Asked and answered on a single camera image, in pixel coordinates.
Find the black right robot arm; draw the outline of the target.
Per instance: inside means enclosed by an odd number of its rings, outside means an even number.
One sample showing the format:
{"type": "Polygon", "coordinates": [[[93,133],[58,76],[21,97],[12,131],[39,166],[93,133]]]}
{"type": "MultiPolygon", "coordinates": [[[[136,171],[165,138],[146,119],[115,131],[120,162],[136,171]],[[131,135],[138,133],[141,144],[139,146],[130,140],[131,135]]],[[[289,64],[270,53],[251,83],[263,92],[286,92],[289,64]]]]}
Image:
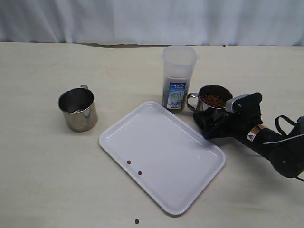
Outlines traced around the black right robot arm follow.
{"type": "Polygon", "coordinates": [[[276,131],[263,125],[260,92],[244,94],[227,101],[219,95],[202,95],[209,106],[194,113],[194,120],[205,139],[234,138],[269,160],[287,178],[298,178],[304,171],[304,118],[296,122],[285,115],[275,119],[276,131]]]}

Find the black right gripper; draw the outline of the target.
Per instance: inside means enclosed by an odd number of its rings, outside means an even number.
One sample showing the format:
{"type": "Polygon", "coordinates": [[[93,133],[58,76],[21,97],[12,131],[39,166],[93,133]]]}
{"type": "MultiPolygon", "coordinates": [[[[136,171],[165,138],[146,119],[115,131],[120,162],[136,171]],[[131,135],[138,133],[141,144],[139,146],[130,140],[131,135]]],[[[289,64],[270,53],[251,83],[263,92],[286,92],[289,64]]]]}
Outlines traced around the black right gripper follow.
{"type": "Polygon", "coordinates": [[[207,140],[233,137],[242,143],[253,143],[256,134],[251,130],[262,124],[261,101],[260,92],[251,93],[235,113],[228,113],[225,110],[198,111],[193,114],[193,119],[207,140]]]}

